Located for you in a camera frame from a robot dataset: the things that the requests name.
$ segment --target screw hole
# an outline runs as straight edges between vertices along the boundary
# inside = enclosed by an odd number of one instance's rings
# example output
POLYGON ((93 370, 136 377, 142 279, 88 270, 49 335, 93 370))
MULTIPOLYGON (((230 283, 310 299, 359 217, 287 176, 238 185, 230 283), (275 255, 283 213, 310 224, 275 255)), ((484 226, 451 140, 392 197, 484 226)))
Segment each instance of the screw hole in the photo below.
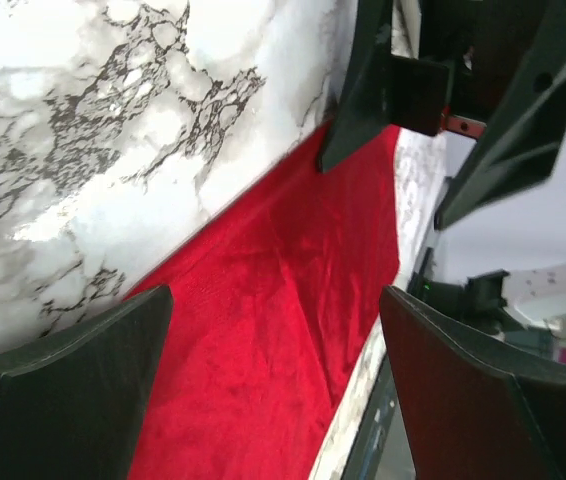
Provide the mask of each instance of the screw hole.
POLYGON ((536 93, 541 93, 552 86, 552 75, 549 73, 541 73, 534 80, 534 91, 536 93))

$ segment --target marble countertop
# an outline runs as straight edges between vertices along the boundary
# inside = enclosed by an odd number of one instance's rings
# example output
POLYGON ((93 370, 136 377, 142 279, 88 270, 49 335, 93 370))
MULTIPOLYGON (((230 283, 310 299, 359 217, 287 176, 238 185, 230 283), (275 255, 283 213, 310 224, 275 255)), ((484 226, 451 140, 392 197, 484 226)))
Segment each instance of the marble countertop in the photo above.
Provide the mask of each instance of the marble countertop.
MULTIPOLYGON (((0 352, 119 301, 312 133, 356 5, 0 0, 0 352)), ((444 142, 403 131, 396 155, 401 285, 444 142)), ((340 476, 384 354, 377 322, 314 478, 340 476)))

